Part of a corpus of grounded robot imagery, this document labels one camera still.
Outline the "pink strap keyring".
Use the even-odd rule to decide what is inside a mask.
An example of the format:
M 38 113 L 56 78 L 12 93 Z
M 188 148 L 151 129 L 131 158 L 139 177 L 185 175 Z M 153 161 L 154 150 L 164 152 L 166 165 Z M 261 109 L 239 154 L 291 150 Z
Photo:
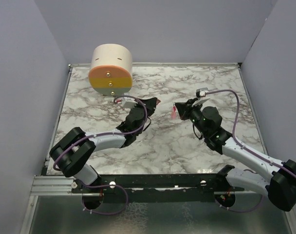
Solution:
M 177 116 L 177 113 L 176 113 L 176 106 L 175 106 L 175 103 L 173 103 L 172 112 L 171 112 L 171 118 L 172 118 L 172 119 L 175 119 L 176 116 Z

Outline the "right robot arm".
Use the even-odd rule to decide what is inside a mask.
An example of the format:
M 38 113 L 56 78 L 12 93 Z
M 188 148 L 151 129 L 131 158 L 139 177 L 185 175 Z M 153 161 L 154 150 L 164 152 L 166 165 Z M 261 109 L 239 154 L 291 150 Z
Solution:
M 240 187 L 267 197 L 273 205 L 289 212 L 296 204 L 296 162 L 262 154 L 243 142 L 222 126 L 222 116 L 217 108 L 202 107 L 202 101 L 189 99 L 174 103 L 181 120 L 190 120 L 212 151 L 233 158 L 254 173 L 245 172 L 234 166 L 225 166 L 216 178 L 217 187 L 226 191 Z

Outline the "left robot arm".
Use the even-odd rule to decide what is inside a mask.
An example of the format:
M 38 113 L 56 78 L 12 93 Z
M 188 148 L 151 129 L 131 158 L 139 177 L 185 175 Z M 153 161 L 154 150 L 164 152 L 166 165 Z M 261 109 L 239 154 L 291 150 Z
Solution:
M 130 146 L 146 130 L 145 123 L 150 120 L 160 103 L 157 97 L 125 97 L 134 99 L 135 104 L 125 120 L 112 131 L 88 134 L 80 127 L 74 127 L 49 152 L 54 161 L 53 169 L 62 172 L 65 177 L 80 180 L 88 192 L 97 191 L 101 184 L 99 173 L 87 164 L 92 153 Z

